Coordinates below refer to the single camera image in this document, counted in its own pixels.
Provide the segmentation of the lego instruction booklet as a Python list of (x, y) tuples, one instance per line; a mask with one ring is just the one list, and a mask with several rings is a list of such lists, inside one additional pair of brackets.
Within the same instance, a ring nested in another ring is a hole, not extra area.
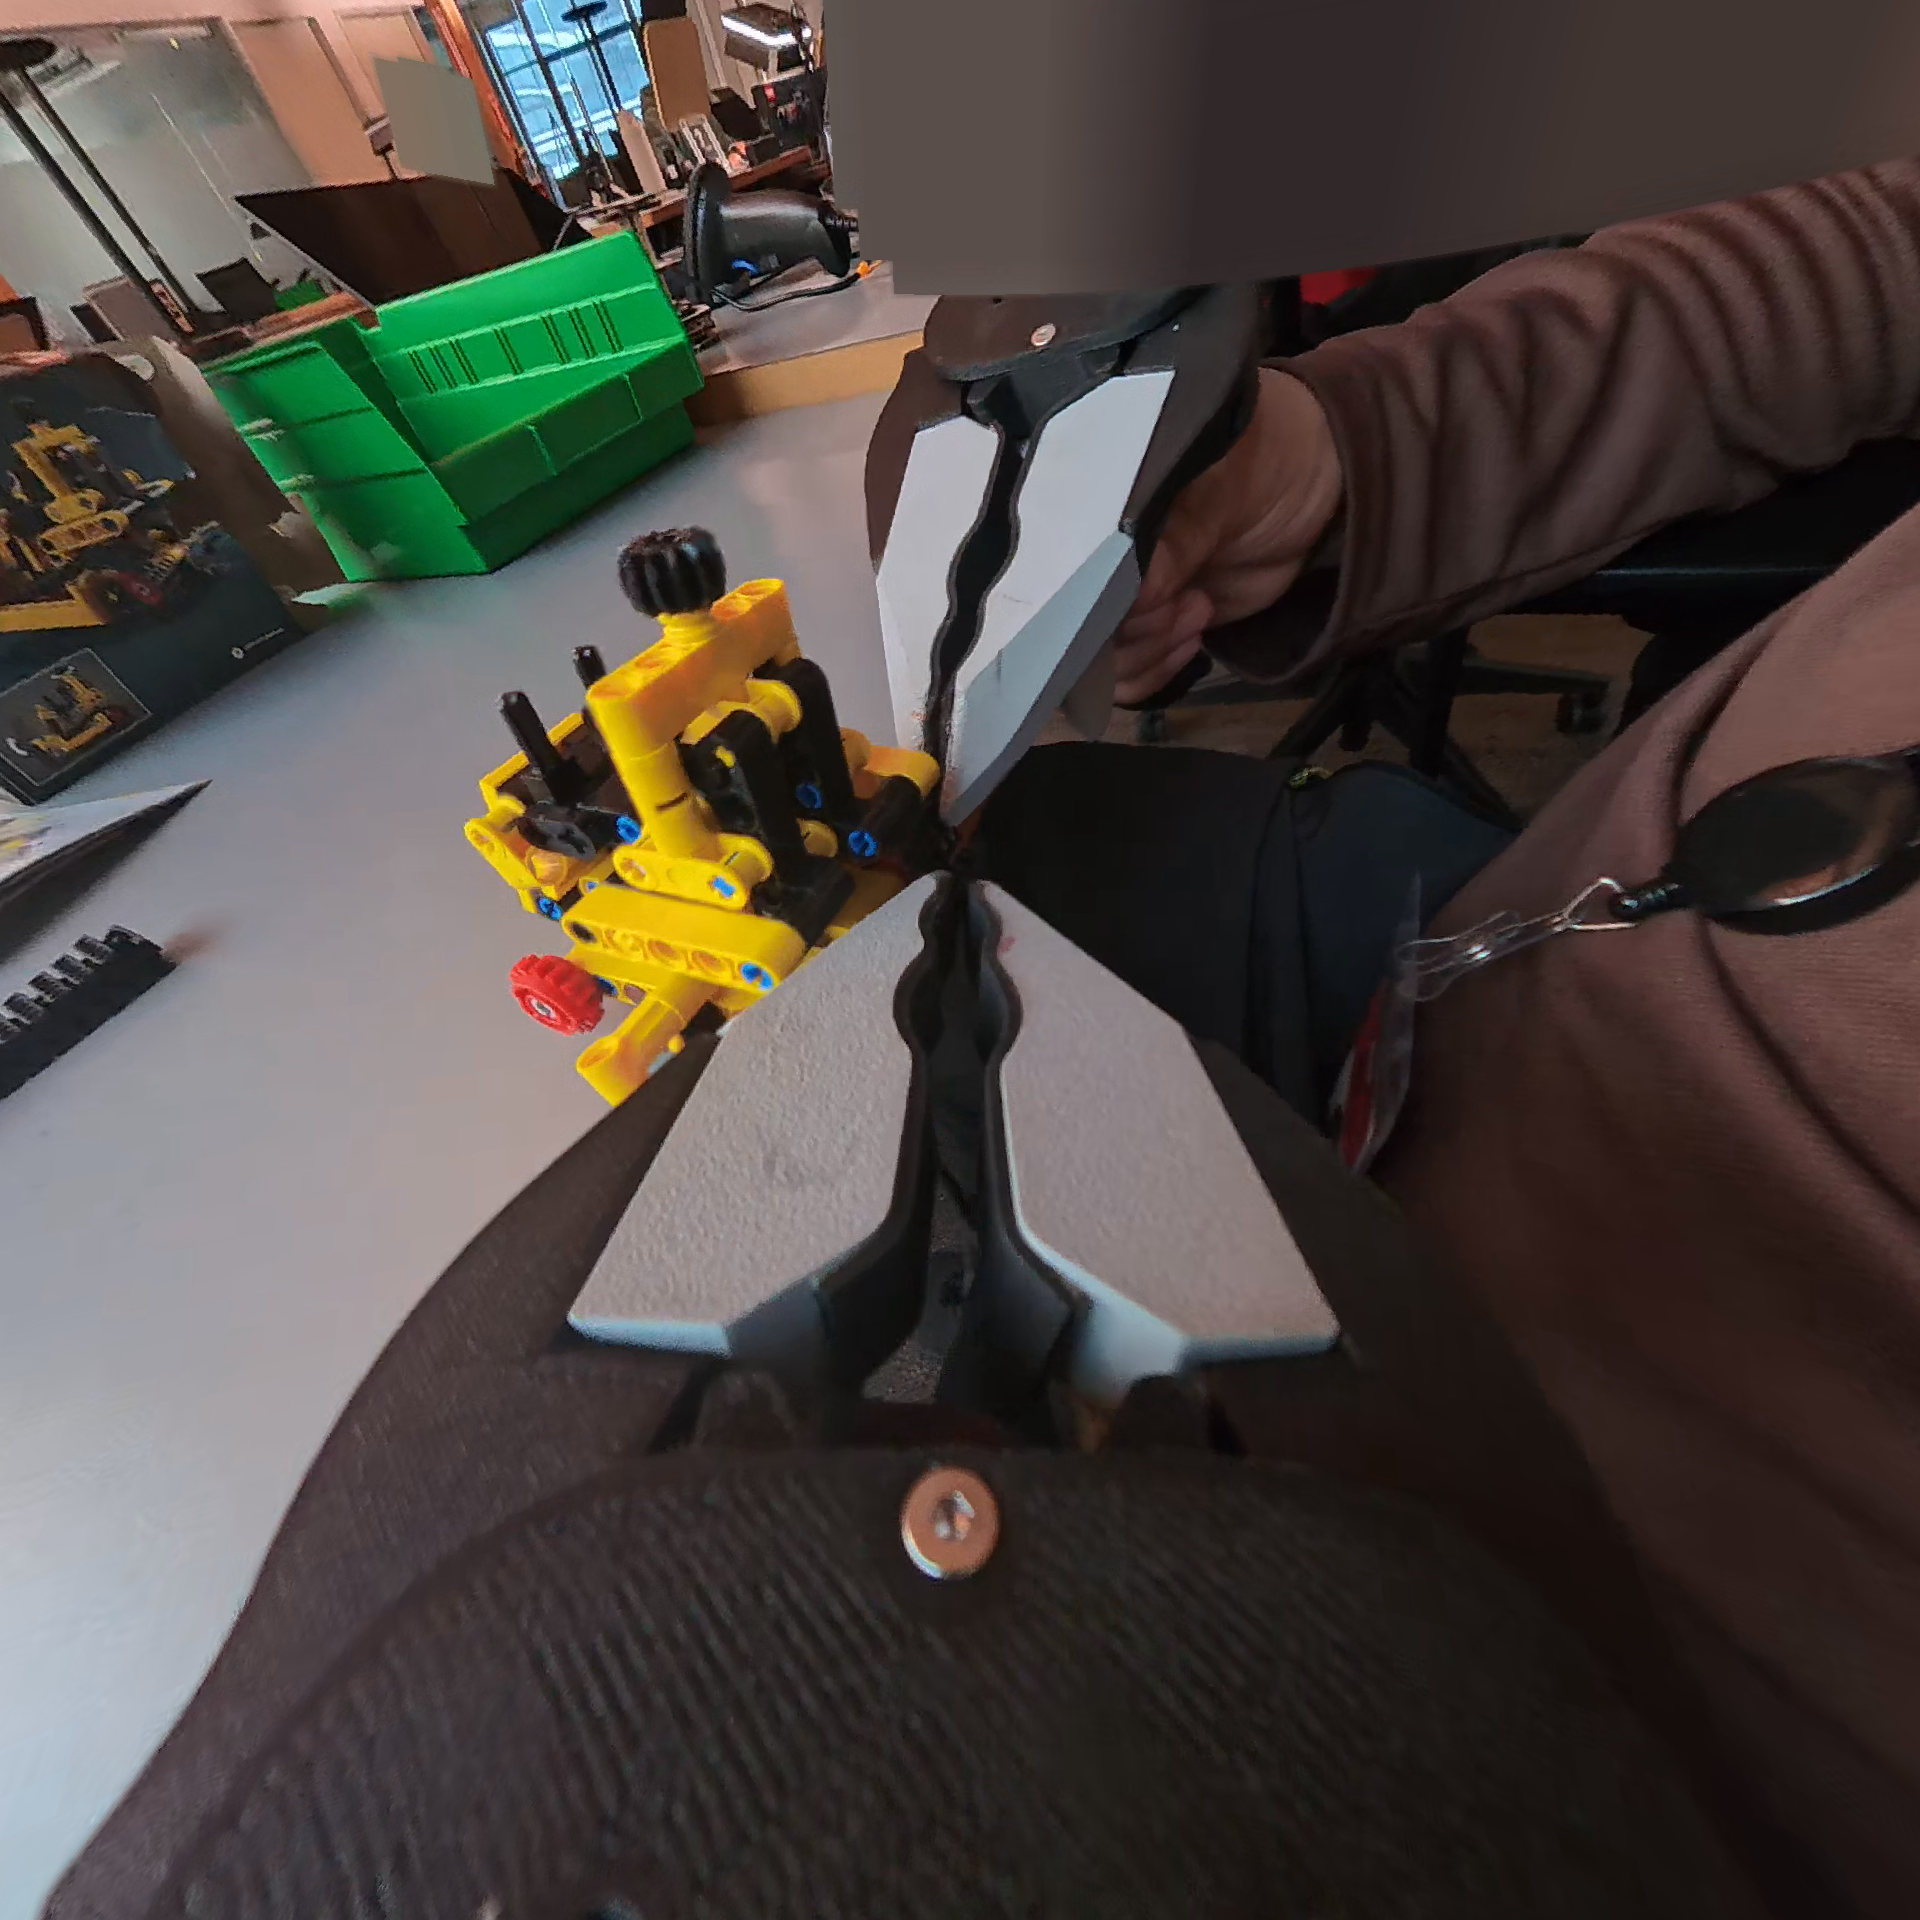
[(87, 862), (122, 858), (180, 816), (207, 787), (184, 780), (126, 795), (2, 804), (2, 914), (48, 900)]

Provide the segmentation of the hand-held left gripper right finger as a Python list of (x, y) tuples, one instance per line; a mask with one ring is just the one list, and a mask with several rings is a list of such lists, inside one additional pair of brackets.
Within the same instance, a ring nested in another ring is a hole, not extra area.
[(1330, 1354), (1336, 1311), (1187, 1032), (996, 884), (969, 889), (968, 929), (980, 1396), (1119, 1403)]

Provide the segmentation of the black office chair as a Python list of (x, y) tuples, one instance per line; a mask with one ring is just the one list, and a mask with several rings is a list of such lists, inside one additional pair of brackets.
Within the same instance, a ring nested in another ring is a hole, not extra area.
[[(1766, 499), (1718, 517), (1653, 534), (1615, 560), (1519, 607), (1523, 616), (1615, 616), (1643, 634), (1615, 730), (1637, 719), (1691, 671), (1763, 616), (1836, 571), (1853, 551), (1916, 510), (1916, 491), (1839, 497), (1822, 488), (1780, 504)], [(1460, 697), (1551, 697), (1564, 736), (1593, 736), (1607, 707), (1605, 678), (1581, 668), (1494, 660), (1465, 631), (1419, 644), (1396, 663), (1332, 671), (1305, 711), (1259, 756), (1305, 759), (1321, 747), (1362, 750), (1382, 732), (1413, 770), (1463, 781), (1469, 762), (1451, 736)]]

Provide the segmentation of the person's right hand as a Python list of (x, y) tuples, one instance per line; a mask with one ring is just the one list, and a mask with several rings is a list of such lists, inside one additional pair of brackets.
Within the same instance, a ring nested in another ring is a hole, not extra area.
[(1119, 707), (1144, 707), (1203, 641), (1274, 605), (1341, 505), (1332, 424), (1311, 389), (1264, 368), (1232, 448), (1171, 502), (1112, 644)]

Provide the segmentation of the person's right forearm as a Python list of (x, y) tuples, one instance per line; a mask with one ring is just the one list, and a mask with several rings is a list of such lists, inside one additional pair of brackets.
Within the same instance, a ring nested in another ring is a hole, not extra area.
[(1316, 401), (1340, 497), (1332, 573), (1207, 635), (1264, 682), (1513, 607), (1916, 438), (1918, 162), (1525, 251), (1275, 378)]

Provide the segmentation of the nested green storage bins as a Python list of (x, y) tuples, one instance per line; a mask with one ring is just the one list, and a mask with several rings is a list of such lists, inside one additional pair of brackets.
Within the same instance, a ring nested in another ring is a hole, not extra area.
[(696, 349), (646, 243), (581, 241), (203, 370), (351, 584), (489, 573), (694, 444)]

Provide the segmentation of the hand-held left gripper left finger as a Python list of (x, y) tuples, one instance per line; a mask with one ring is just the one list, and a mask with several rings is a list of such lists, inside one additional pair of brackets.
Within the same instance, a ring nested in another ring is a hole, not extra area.
[(952, 884), (910, 882), (718, 1036), (567, 1323), (855, 1390), (914, 1332)]

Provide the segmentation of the black badge reel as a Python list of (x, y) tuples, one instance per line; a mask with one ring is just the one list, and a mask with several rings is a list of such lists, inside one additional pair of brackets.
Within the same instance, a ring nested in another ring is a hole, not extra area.
[(1674, 830), (1653, 875), (1619, 889), (1615, 924), (1691, 914), (1790, 937), (1858, 922), (1918, 884), (1918, 750), (1816, 756), (1718, 791)]

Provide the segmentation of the yellow lego vehicle model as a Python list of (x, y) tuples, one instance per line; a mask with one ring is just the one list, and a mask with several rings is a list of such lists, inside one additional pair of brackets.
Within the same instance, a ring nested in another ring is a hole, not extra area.
[(615, 573), (655, 635), (619, 661), (576, 645), (580, 699), (553, 724), (506, 689), (511, 753), (463, 827), (564, 939), (511, 963), (511, 999), (583, 1041), (609, 1105), (923, 872), (944, 786), (936, 756), (844, 726), (783, 581), (730, 585), (707, 528), (644, 531)]

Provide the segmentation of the black lego track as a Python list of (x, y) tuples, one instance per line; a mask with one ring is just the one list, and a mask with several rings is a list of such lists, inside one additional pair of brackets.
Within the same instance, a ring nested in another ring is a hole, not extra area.
[(40, 1077), (178, 969), (155, 939), (114, 924), (53, 956), (2, 999), (2, 1099)]

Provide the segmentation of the black barcode scanner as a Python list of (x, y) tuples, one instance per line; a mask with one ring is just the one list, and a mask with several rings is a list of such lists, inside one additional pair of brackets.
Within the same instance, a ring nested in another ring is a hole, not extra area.
[(682, 266), (694, 303), (756, 313), (765, 302), (745, 300), (740, 285), (809, 263), (827, 276), (825, 292), (839, 292), (860, 280), (855, 241), (855, 218), (827, 198), (771, 188), (740, 194), (713, 159), (686, 184)]

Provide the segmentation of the clear badge holder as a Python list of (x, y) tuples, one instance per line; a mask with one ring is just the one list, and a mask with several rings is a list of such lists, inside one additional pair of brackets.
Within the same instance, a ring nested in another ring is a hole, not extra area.
[(1463, 978), (1561, 934), (1619, 932), (1628, 889), (1599, 875), (1572, 900), (1538, 916), (1501, 910), (1451, 934), (1422, 932), (1418, 884), (1408, 889), (1385, 969), (1356, 1028), (1327, 1101), (1327, 1125), (1341, 1166), (1367, 1174), (1403, 1113), (1419, 1010)]

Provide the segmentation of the dark brown panel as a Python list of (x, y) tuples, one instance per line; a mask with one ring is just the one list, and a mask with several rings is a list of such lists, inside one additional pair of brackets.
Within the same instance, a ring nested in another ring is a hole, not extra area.
[(489, 184), (386, 177), (242, 194), (235, 205), (373, 308), (589, 237), (500, 166)]

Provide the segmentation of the lego set box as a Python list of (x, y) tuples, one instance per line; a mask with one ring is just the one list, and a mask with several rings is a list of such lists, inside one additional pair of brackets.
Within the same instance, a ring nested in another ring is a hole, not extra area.
[(60, 795), (285, 654), (343, 585), (175, 345), (3, 356), (6, 801)]

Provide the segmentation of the person's brown sweater torso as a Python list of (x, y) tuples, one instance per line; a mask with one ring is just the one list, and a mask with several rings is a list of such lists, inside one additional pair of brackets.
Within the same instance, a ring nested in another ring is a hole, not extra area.
[(1576, 1436), (1819, 1911), (1916, 1915), (1916, 888), (1469, 972), (1374, 1174)]

